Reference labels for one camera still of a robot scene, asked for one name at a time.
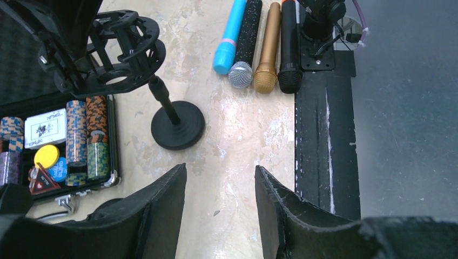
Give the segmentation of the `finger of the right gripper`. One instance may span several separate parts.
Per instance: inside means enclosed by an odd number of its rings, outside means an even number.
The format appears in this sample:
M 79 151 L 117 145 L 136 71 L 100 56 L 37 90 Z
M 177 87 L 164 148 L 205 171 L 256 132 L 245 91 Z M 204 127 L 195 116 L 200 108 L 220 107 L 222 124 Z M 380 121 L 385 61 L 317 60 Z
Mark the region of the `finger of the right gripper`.
M 1 9 L 44 46 L 43 69 L 54 70 L 72 89 L 84 86 L 76 61 L 87 54 L 87 40 L 101 1 L 1 1 Z

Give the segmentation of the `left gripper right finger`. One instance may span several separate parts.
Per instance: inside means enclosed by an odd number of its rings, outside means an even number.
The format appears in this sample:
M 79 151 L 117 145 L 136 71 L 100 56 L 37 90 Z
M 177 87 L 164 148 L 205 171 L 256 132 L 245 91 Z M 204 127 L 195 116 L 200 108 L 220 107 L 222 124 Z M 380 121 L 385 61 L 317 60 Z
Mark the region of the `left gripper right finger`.
M 348 220 L 297 196 L 255 168 L 264 258 L 457 258 L 457 221 L 434 217 Z

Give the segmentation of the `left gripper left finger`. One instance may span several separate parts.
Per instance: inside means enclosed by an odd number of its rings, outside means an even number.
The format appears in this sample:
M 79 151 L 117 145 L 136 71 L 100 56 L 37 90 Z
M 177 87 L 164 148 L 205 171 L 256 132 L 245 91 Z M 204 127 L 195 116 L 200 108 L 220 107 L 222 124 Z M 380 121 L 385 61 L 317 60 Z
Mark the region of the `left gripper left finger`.
M 174 258 L 187 169 L 178 164 L 82 221 L 48 224 L 1 216 L 1 258 Z

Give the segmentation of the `shock-mount round-base stand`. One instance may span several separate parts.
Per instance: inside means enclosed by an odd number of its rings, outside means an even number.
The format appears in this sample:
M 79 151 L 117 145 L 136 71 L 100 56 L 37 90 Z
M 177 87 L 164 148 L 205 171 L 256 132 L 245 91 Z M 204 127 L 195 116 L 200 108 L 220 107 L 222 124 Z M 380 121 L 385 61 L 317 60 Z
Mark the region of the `shock-mount round-base stand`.
M 161 108 L 153 116 L 151 134 L 162 148 L 179 151 L 203 136 L 202 111 L 188 101 L 171 101 L 157 71 L 166 55 L 156 21 L 131 10 L 98 13 L 83 37 L 86 48 L 71 54 L 57 37 L 43 42 L 42 67 L 54 73 L 57 88 L 78 99 L 127 93 L 147 85 Z

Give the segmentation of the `black microphone orange end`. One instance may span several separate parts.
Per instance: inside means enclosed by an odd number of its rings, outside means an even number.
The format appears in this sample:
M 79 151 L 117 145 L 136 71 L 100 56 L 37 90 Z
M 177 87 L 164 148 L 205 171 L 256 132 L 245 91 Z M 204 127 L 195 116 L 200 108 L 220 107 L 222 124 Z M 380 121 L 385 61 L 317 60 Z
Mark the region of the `black microphone orange end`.
M 281 48 L 278 82 L 283 93 L 293 94 L 301 86 L 297 9 L 295 1 L 281 2 Z

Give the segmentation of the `gold microphone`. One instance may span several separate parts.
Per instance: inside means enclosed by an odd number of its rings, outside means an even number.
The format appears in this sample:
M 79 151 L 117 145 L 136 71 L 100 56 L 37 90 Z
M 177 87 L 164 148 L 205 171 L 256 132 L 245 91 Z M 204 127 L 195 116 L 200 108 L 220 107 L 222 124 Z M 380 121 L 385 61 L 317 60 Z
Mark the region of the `gold microphone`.
M 280 23 L 280 4 L 274 2 L 267 14 L 259 64 L 254 73 L 254 89 L 261 94 L 271 93 L 277 83 L 276 61 Z

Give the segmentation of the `silver-head black microphone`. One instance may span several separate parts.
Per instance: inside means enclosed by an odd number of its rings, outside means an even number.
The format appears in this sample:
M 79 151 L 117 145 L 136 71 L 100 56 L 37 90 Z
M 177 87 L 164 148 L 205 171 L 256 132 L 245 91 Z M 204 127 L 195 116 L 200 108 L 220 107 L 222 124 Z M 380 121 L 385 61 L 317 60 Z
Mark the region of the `silver-head black microphone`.
M 247 1 L 246 4 L 234 64 L 228 73 L 230 84 L 238 89 L 247 88 L 253 81 L 252 63 L 257 43 L 262 6 L 263 2 L 261 0 Z

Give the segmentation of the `blue microphone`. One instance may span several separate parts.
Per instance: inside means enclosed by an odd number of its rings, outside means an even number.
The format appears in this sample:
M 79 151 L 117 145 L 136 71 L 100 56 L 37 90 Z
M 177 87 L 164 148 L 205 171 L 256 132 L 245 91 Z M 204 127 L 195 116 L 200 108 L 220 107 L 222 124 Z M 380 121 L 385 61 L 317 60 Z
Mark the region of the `blue microphone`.
M 213 70 L 220 75 L 228 74 L 234 64 L 239 32 L 247 0 L 235 0 L 227 20 L 222 39 L 215 51 Z

